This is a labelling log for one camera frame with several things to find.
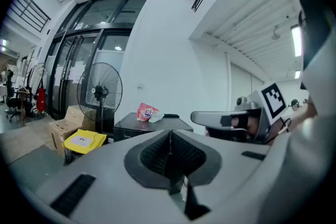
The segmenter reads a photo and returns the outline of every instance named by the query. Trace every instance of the white ceiling panel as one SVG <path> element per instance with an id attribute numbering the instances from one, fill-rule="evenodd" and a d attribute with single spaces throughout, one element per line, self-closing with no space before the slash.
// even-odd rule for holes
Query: white ceiling panel
<path id="1" fill-rule="evenodd" d="M 232 0 L 207 33 L 243 53 L 270 78 L 293 79 L 302 67 L 290 30 L 298 23 L 296 1 Z"/>
<path id="2" fill-rule="evenodd" d="M 26 39 L 19 36 L 4 25 L 2 25 L 2 27 L 0 28 L 0 39 L 6 39 L 6 48 L 18 52 L 21 55 L 33 46 Z"/>

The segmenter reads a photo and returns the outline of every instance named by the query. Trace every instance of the metal railing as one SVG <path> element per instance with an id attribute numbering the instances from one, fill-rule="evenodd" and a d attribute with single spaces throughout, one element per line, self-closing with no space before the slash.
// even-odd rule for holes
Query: metal railing
<path id="1" fill-rule="evenodd" d="M 9 8 L 39 32 L 51 20 L 33 0 L 13 0 Z"/>

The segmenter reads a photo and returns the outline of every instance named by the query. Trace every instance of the glass door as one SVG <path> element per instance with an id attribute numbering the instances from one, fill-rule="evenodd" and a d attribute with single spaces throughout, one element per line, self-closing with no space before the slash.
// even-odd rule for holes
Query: glass door
<path id="1" fill-rule="evenodd" d="M 60 100 L 62 116 L 65 116 L 70 105 L 78 105 L 77 87 L 78 84 L 81 83 L 81 75 L 92 63 L 93 54 L 97 44 L 97 37 L 98 34 L 78 36 L 78 42 L 76 43 L 73 52 L 71 52 L 62 82 L 62 94 Z"/>
<path id="2" fill-rule="evenodd" d="M 62 77 L 67 66 L 67 59 L 70 51 L 78 41 L 77 36 L 66 37 L 61 41 L 59 51 L 55 56 L 52 71 L 49 77 L 48 85 L 48 112 L 54 119 L 61 119 L 61 110 L 59 104 Z"/>

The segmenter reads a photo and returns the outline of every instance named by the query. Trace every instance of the gray floor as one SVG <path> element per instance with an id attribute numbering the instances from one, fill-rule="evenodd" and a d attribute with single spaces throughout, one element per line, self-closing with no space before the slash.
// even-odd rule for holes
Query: gray floor
<path id="1" fill-rule="evenodd" d="M 64 168 L 63 158 L 51 150 L 52 140 L 46 128 L 46 122 L 51 118 L 25 118 L 24 124 L 21 124 L 18 115 L 10 122 L 5 109 L 8 106 L 0 105 L 0 148 L 7 156 L 6 163 L 17 184 L 35 192 Z"/>
<path id="2" fill-rule="evenodd" d="M 35 192 L 51 176 L 63 169 L 64 160 L 47 146 L 26 154 L 9 165 L 18 185 Z"/>

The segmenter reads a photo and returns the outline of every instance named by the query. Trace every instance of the ceiling light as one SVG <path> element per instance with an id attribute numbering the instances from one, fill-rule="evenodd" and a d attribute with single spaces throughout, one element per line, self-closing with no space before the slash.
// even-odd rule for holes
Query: ceiling light
<path id="1" fill-rule="evenodd" d="M 301 37 L 301 28 L 298 25 L 294 25 L 290 28 L 292 30 L 295 57 L 302 55 L 302 37 Z"/>
<path id="2" fill-rule="evenodd" d="M 300 77 L 301 71 L 295 71 L 295 78 L 298 79 Z"/>

